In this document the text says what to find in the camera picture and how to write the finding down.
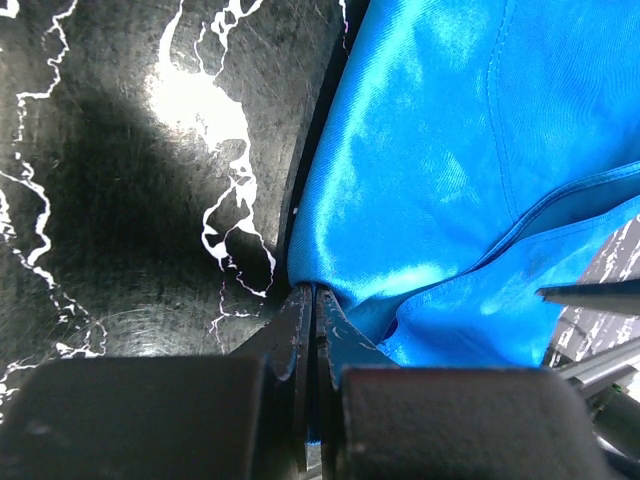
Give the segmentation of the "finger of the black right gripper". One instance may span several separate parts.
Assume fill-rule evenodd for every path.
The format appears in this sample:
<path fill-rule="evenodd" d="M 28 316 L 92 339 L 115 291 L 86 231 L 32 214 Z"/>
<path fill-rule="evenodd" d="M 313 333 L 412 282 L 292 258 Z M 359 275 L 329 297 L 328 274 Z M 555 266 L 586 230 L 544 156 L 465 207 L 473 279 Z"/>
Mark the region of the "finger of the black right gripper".
<path fill-rule="evenodd" d="M 617 283 L 543 287 L 537 294 L 547 303 L 622 315 L 639 314 L 639 280 Z"/>

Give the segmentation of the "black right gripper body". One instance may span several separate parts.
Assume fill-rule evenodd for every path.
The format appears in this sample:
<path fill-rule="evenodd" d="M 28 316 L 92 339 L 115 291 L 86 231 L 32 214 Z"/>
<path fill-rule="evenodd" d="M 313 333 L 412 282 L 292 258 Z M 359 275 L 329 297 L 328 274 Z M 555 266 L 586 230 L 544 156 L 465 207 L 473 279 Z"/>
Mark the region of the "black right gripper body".
<path fill-rule="evenodd" d="M 639 374 L 634 339 L 555 369 L 586 400 L 596 434 L 630 460 L 639 459 L 639 401 L 624 383 Z"/>

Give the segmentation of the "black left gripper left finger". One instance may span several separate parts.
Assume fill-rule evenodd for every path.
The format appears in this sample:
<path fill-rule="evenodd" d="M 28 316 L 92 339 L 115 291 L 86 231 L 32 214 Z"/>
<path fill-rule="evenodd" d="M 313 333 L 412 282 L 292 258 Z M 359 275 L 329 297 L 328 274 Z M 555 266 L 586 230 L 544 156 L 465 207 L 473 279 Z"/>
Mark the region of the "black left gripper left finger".
<path fill-rule="evenodd" d="M 5 479 L 295 479 L 306 469 L 311 290 L 225 356 L 60 360 L 1 428 Z"/>

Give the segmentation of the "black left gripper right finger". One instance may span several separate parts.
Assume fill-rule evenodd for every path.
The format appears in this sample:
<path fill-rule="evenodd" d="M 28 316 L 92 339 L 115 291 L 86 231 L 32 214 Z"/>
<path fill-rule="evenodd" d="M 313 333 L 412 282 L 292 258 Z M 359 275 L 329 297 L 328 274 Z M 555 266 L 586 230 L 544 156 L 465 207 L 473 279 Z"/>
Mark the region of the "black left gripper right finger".
<path fill-rule="evenodd" d="M 316 293 L 327 479 L 608 479 L 582 398 L 555 372 L 402 368 Z"/>

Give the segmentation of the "bright blue napkin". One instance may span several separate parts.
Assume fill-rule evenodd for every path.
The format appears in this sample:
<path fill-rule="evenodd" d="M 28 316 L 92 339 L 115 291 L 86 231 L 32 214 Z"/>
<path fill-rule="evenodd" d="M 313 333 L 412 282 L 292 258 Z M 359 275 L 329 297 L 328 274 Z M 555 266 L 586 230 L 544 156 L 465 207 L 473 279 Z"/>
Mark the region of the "bright blue napkin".
<path fill-rule="evenodd" d="M 635 1 L 373 1 L 307 176 L 292 284 L 404 366 L 539 366 L 639 211 Z"/>

